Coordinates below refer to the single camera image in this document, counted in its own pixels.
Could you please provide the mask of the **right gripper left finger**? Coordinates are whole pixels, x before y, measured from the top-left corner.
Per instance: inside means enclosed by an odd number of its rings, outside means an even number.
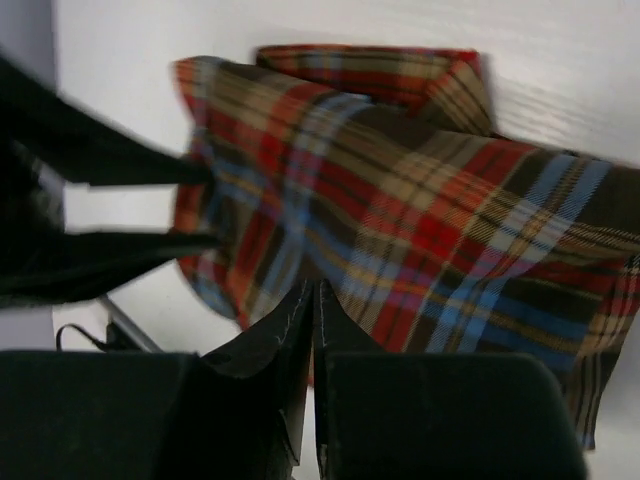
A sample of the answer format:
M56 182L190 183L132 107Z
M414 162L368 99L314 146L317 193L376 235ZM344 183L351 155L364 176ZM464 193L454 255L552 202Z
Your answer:
M287 479L299 463L313 287L206 356L5 351L5 479Z

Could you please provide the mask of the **red brown plaid shirt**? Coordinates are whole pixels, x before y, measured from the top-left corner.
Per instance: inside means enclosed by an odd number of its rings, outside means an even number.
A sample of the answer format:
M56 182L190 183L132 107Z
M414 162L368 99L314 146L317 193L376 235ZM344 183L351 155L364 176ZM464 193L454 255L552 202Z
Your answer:
M533 355L594 448L639 311L636 168L499 135L473 50L270 45L173 71L213 176L174 214L219 239L180 261L204 303L247 328L325 279L389 351Z

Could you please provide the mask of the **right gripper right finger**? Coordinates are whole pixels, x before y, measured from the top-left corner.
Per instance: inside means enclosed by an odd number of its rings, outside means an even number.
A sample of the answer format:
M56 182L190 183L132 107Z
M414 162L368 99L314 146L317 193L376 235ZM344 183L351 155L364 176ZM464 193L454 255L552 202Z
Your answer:
M383 350L314 288L316 451L325 479L584 479L559 386L521 354Z

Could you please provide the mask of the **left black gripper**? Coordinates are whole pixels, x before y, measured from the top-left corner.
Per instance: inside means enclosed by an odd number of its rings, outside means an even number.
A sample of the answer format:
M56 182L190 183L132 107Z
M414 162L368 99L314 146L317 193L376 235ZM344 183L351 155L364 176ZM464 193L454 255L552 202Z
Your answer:
M198 166L142 145L61 100L1 56L1 303L92 300L219 245L210 234L62 234L59 177L91 186L198 185Z

